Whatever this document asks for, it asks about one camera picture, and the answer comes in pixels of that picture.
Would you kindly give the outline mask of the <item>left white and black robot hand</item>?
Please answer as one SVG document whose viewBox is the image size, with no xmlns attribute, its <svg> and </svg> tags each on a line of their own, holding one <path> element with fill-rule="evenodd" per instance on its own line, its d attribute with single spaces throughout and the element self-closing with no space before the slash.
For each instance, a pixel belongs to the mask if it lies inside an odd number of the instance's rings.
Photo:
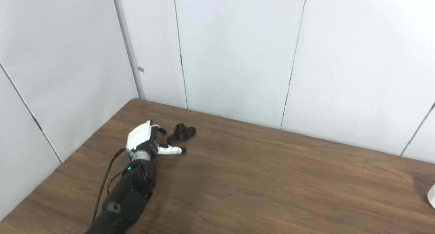
<svg viewBox="0 0 435 234">
<path fill-rule="evenodd" d="M 133 129 L 126 141 L 126 151 L 129 158 L 133 160 L 152 161 L 157 155 L 182 155 L 187 149 L 168 144 L 159 144 L 157 134 L 165 135 L 167 131 L 159 126 L 152 125 L 152 121 L 139 125 Z"/>
</svg>

